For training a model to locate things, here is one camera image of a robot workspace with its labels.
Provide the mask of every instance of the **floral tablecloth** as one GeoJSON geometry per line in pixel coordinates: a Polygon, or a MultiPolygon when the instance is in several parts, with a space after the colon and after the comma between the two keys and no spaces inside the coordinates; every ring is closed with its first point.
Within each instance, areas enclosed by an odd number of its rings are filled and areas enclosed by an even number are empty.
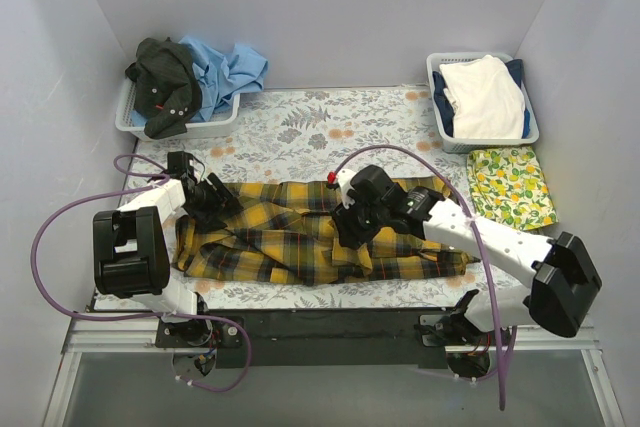
{"type": "MultiPolygon", "coordinates": [[[[165,164],[168,151],[185,150],[226,182],[311,181],[327,174],[354,150],[371,144],[394,144],[422,155],[448,176],[471,206],[466,155],[441,150],[433,103],[426,88],[272,91],[243,95],[237,130],[226,138],[139,142],[136,152],[165,164]]],[[[349,168],[377,164],[392,177],[430,173],[413,159],[393,151],[367,152],[349,168]]],[[[134,170],[153,172],[142,162],[134,170]]],[[[129,177],[127,187],[145,181],[129,177]]],[[[171,255],[175,218],[165,222],[171,255]]],[[[212,309],[423,307],[455,304],[469,289],[486,289],[480,264],[464,276],[431,280],[390,280],[305,287],[257,282],[190,279],[172,276],[199,292],[212,309]]],[[[517,281],[494,269],[499,288],[517,281]]],[[[97,294],[96,310],[139,310],[129,300],[97,294]]]]}

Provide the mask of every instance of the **dark jacket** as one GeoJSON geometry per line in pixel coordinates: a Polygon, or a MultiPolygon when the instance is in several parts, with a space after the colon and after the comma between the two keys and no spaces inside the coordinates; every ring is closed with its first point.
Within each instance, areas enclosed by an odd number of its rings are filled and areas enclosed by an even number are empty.
{"type": "Polygon", "coordinates": [[[138,45],[136,62],[125,74],[136,83],[134,108],[148,119],[144,127],[148,137],[185,133],[185,124],[200,110],[202,92],[192,64],[189,49],[169,38],[148,38],[138,45]]]}

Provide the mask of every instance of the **glass panel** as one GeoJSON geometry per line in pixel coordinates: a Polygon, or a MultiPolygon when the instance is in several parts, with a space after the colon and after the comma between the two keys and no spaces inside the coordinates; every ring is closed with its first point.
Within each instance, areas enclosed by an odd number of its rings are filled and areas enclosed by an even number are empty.
{"type": "MultiPolygon", "coordinates": [[[[169,354],[83,354],[66,426],[604,425],[580,351],[516,352],[507,410],[476,388],[407,366],[256,367],[227,394],[176,382],[169,354]]],[[[206,379],[222,386],[237,371],[206,379]]]]}

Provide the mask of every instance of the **cloth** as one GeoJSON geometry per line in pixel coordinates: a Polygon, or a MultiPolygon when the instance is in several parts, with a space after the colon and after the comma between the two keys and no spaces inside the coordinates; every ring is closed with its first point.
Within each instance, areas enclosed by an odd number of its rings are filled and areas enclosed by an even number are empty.
{"type": "MultiPolygon", "coordinates": [[[[397,182],[449,194],[436,177],[397,182]]],[[[174,263],[187,276],[317,285],[462,275],[470,261],[459,250],[390,228],[357,251],[341,247],[329,215],[340,194],[324,182],[225,185],[244,208],[220,218],[225,229],[199,232],[189,217],[176,223],[174,263]]]]}
{"type": "MultiPolygon", "coordinates": [[[[136,83],[134,109],[145,119],[148,137],[164,139],[187,131],[187,121],[202,105],[192,63],[189,49],[169,38],[147,38],[138,45],[136,61],[125,74],[136,83]]],[[[132,115],[134,125],[137,117],[132,115]]]]}
{"type": "Polygon", "coordinates": [[[453,134],[459,139],[520,139],[524,95],[504,63],[491,55],[471,62],[442,64],[444,94],[453,107],[453,134]]]}
{"type": "MultiPolygon", "coordinates": [[[[524,65],[522,63],[522,59],[513,59],[504,64],[507,66],[507,70],[509,71],[509,75],[513,81],[518,85],[518,87],[522,88],[522,78],[524,77],[524,65]]],[[[447,97],[444,95],[444,89],[447,87],[447,84],[444,81],[444,77],[440,72],[433,72],[433,101],[436,103],[436,107],[438,107],[438,111],[440,112],[440,119],[442,120],[442,126],[444,128],[444,132],[449,136],[453,137],[453,107],[447,100],[447,97]]],[[[525,107],[524,109],[524,127],[522,132],[522,138],[526,139],[529,136],[530,128],[529,123],[531,119],[531,113],[529,109],[525,107]]]]}
{"type": "Polygon", "coordinates": [[[519,230],[558,221],[531,147],[474,150],[467,175],[478,214],[519,230]]]}
{"type": "Polygon", "coordinates": [[[202,108],[194,122],[207,122],[215,110],[230,106],[236,94],[263,89],[269,63],[252,48],[236,44],[230,54],[221,54],[188,35],[180,44],[193,57],[193,72],[202,91],[202,108]]]}

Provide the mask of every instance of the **laundry basket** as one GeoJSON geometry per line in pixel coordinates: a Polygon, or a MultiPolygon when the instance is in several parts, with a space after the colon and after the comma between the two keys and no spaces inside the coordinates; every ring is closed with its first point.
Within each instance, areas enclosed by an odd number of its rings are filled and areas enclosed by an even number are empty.
{"type": "MultiPolygon", "coordinates": [[[[494,52],[456,52],[452,54],[431,54],[427,57],[427,76],[429,78],[429,89],[431,90],[431,98],[433,99],[433,91],[435,85],[433,83],[433,72],[440,72],[441,64],[453,64],[457,62],[471,62],[472,60],[481,59],[485,55],[493,55],[503,62],[509,62],[513,60],[513,57],[507,54],[498,54],[494,52]]],[[[442,149],[445,152],[452,154],[465,154],[477,149],[486,149],[489,147],[505,147],[509,145],[529,145],[538,140],[540,132],[538,131],[538,124],[536,123],[536,117],[533,114],[531,108],[531,102],[527,95],[527,90],[522,83],[522,93],[524,94],[524,105],[529,111],[529,135],[524,139],[456,139],[450,137],[444,131],[442,124],[442,117],[440,116],[440,110],[434,103],[434,111],[436,114],[436,123],[438,124],[438,132],[442,137],[442,149]]]]}
{"type": "MultiPolygon", "coordinates": [[[[238,108],[240,107],[240,95],[233,97],[231,109],[222,114],[214,114],[212,122],[194,122],[187,124],[187,132],[174,135],[170,139],[206,139],[209,137],[226,137],[238,126],[238,108]]],[[[140,140],[153,141],[144,134],[144,127],[136,127],[131,120],[131,112],[136,98],[136,84],[125,79],[120,93],[118,110],[116,111],[116,128],[123,132],[130,132],[140,140]]]]}

